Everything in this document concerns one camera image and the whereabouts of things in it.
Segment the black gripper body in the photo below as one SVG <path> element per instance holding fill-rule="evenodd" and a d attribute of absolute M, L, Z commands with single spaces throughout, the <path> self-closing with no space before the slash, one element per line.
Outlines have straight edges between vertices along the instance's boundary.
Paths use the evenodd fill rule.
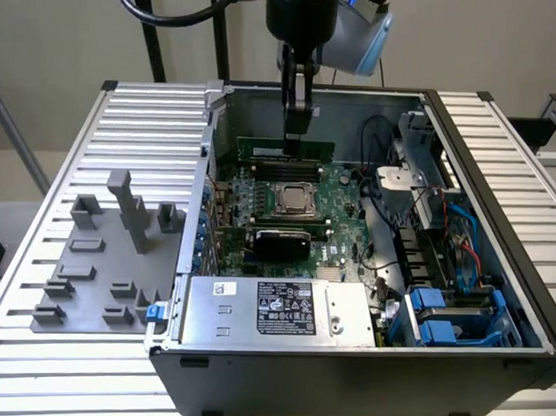
<path fill-rule="evenodd" d="M 267 0 L 266 25 L 296 57 L 310 57 L 335 31 L 339 0 Z"/>

